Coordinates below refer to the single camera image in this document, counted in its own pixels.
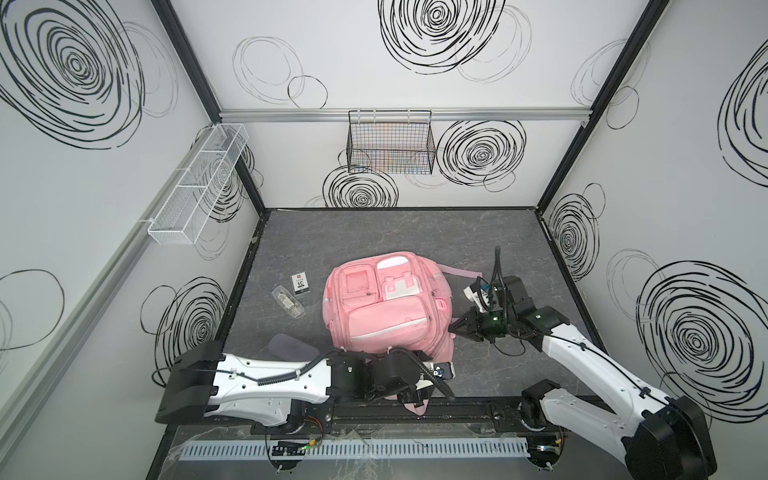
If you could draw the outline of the pink student backpack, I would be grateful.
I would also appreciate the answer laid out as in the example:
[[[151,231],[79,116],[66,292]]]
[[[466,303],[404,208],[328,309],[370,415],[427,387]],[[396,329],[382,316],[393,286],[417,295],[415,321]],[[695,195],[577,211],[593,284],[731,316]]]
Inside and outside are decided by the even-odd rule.
[[[435,363],[454,353],[450,275],[477,273],[440,265],[412,252],[347,262],[328,277],[322,316],[333,344],[344,352],[383,354],[390,349],[426,353]],[[403,404],[422,415],[429,400]]]

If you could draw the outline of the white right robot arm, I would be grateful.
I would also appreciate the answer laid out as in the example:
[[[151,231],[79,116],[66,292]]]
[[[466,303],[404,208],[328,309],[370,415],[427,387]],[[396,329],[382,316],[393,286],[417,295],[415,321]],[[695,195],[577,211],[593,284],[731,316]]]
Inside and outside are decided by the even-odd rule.
[[[601,448],[635,479],[707,479],[718,468],[704,412],[687,396],[652,386],[594,345],[551,306],[538,307],[516,276],[486,281],[471,273],[471,309],[450,332],[476,342],[505,336],[530,344],[578,377],[602,401],[581,400],[541,380],[524,390],[520,416],[530,430],[569,430]]]

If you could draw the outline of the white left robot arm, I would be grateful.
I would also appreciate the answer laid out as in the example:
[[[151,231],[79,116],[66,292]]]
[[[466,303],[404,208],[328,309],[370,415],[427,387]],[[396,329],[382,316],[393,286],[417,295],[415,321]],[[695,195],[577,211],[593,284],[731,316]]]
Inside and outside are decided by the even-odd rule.
[[[389,347],[380,354],[331,348],[307,362],[255,360],[200,344],[167,369],[155,421],[192,424],[206,418],[242,419],[267,429],[326,425],[334,404],[394,400],[413,414],[425,412],[435,392],[455,397],[449,362]]]

